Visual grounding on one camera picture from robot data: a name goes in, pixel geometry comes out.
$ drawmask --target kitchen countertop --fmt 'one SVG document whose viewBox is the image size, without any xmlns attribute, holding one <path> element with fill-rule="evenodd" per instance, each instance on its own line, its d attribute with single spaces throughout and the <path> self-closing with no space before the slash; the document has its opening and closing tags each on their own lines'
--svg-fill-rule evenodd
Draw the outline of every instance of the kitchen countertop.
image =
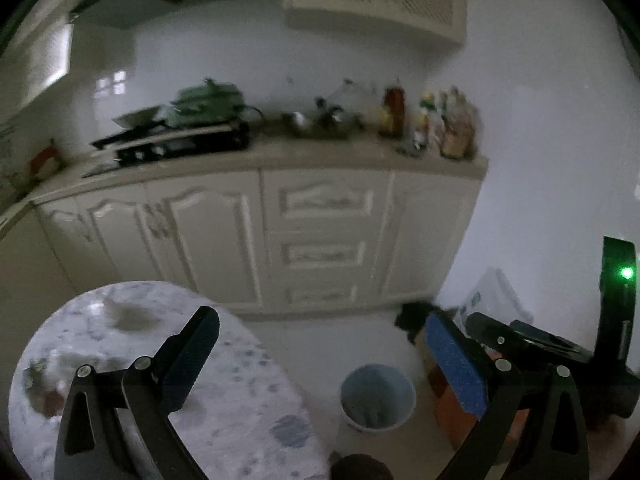
<svg viewBox="0 0 640 480">
<path fill-rule="evenodd" d="M 83 174 L 111 156 L 111 152 L 107 150 L 95 152 L 52 176 L 4 214 L 0 214 L 0 238 L 32 205 L 107 187 L 188 174 L 347 168 L 411 171 L 482 180 L 487 171 L 488 161 L 481 155 L 472 162 L 456 162 L 427 153 L 421 158 L 413 158 L 397 153 L 395 144 L 380 139 L 372 132 L 359 134 L 348 140 L 259 136 L 247 150 L 241 152 L 187 156 L 82 178 Z"/>
</svg>

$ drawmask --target white wall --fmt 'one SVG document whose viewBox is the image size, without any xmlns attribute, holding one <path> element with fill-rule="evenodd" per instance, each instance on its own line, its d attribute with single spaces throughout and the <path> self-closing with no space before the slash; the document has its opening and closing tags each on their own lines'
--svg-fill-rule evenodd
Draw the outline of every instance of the white wall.
<svg viewBox="0 0 640 480">
<path fill-rule="evenodd" d="M 640 249 L 640 81 L 601 0 L 468 0 L 468 12 L 466 46 L 433 61 L 426 85 L 478 105 L 490 169 L 438 300 L 458 304 L 501 267 L 537 325 L 592 348 L 602 237 Z"/>
<path fill-rule="evenodd" d="M 345 77 L 377 89 L 374 107 L 399 77 L 417 104 L 429 53 L 399 38 L 287 28 L 280 0 L 196 7 L 143 23 L 134 36 L 136 107 L 172 100 L 204 76 L 235 83 L 265 112 L 312 108 Z"/>
<path fill-rule="evenodd" d="M 366 92 L 354 92 L 344 104 L 367 107 L 377 117 L 384 87 L 398 77 L 408 103 L 417 104 L 428 60 L 428 50 L 398 38 L 287 28 L 280 0 L 191 7 L 127 32 L 78 25 L 74 38 L 82 44 L 74 44 L 72 64 L 80 68 L 72 66 L 70 76 L 20 114 L 18 158 L 28 160 L 49 137 L 67 155 L 86 152 L 92 140 L 120 130 L 112 118 L 167 104 L 205 76 L 235 83 L 248 104 L 267 113 L 309 110 L 316 96 L 348 77 Z M 121 68 L 130 75 L 126 94 L 94 100 L 97 79 Z"/>
</svg>

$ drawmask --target white trash bin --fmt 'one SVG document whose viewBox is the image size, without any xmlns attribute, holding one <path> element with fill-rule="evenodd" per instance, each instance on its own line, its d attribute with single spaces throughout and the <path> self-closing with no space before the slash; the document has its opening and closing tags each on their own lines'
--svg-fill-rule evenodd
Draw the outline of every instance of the white trash bin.
<svg viewBox="0 0 640 480">
<path fill-rule="evenodd" d="M 340 388 L 347 423 L 364 433 L 402 426 L 415 410 L 415 387 L 400 370 L 370 364 L 351 372 Z"/>
</svg>

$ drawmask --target marble table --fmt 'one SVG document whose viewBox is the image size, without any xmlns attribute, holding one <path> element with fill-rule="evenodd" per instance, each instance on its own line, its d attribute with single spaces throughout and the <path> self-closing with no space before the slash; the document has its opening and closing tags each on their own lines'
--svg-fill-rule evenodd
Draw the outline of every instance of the marble table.
<svg viewBox="0 0 640 480">
<path fill-rule="evenodd" d="M 104 298 L 118 306 L 117 316 L 100 310 Z M 42 376 L 64 397 L 68 371 L 72 376 L 79 361 L 98 371 L 128 367 L 153 355 L 203 304 L 214 306 L 169 283 L 127 282 L 82 294 L 52 314 L 25 348 L 11 386 L 12 447 L 27 473 L 53 478 L 61 415 L 42 414 L 42 396 L 26 368 L 41 360 Z M 212 480 L 326 480 L 326 458 L 299 393 L 253 334 L 216 310 L 220 338 L 184 407 L 169 416 L 185 446 Z M 127 414 L 119 416 L 136 468 L 143 478 L 156 478 Z"/>
</svg>

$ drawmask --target drawer handle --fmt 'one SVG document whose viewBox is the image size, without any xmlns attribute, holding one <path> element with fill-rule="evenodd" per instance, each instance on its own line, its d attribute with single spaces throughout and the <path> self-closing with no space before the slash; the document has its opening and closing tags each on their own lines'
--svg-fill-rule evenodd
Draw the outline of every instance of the drawer handle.
<svg viewBox="0 0 640 480">
<path fill-rule="evenodd" d="M 89 231 L 89 226 L 82 218 L 82 215 L 78 213 L 78 221 L 80 222 L 81 231 L 80 234 L 84 237 L 84 239 L 89 243 L 94 243 L 94 240 L 91 238 L 91 231 Z"/>
<path fill-rule="evenodd" d="M 171 235 L 169 231 L 169 219 L 167 217 L 166 212 L 162 208 L 162 204 L 159 202 L 156 204 L 156 211 L 158 211 L 158 214 L 160 216 L 160 221 L 158 222 L 158 225 L 160 226 L 160 230 L 162 231 L 162 234 L 164 235 L 164 237 L 168 238 Z"/>
<path fill-rule="evenodd" d="M 149 232 L 156 238 L 160 239 L 160 232 L 158 231 L 158 220 L 154 216 L 154 212 L 151 211 L 151 206 L 149 204 L 144 205 L 145 213 L 146 213 L 146 227 L 149 229 Z"/>
</svg>

